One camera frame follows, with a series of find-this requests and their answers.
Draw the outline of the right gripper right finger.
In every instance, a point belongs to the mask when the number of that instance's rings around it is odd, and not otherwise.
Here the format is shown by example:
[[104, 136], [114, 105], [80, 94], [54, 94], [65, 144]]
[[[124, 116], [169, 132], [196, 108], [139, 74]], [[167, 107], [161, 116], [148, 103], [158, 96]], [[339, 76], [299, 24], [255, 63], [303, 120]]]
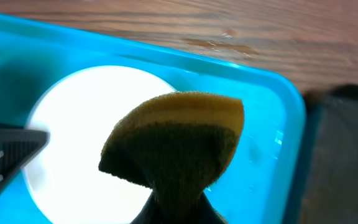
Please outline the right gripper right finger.
[[152, 192], [131, 224], [226, 224], [226, 220], [213, 208], [204, 193], [184, 218], [177, 218], [163, 213]]

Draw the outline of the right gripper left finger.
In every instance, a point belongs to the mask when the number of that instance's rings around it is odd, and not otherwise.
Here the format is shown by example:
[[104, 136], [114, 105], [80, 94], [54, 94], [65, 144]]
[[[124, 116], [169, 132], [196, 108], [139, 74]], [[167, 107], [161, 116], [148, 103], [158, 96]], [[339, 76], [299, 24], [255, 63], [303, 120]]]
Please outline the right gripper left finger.
[[0, 123], [0, 194], [49, 140], [49, 132]]

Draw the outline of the white plate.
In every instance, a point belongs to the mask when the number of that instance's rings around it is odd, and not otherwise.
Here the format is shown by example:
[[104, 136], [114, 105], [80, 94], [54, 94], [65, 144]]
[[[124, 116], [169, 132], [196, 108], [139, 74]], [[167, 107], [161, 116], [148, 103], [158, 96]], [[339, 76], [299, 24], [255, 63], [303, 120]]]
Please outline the white plate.
[[155, 75], [113, 65], [80, 70], [51, 87], [27, 122], [49, 133], [48, 143], [24, 167], [40, 211], [52, 223], [130, 223], [150, 190], [100, 172], [101, 150], [128, 112], [172, 91]]

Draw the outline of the green yellow sponge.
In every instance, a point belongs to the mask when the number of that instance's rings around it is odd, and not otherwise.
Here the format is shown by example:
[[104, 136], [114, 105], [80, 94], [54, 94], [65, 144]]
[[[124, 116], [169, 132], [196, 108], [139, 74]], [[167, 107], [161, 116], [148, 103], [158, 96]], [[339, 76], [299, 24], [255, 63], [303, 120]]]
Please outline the green yellow sponge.
[[98, 168], [149, 188], [163, 213], [184, 218], [231, 163], [244, 116], [237, 98], [195, 91], [157, 96], [115, 125]]

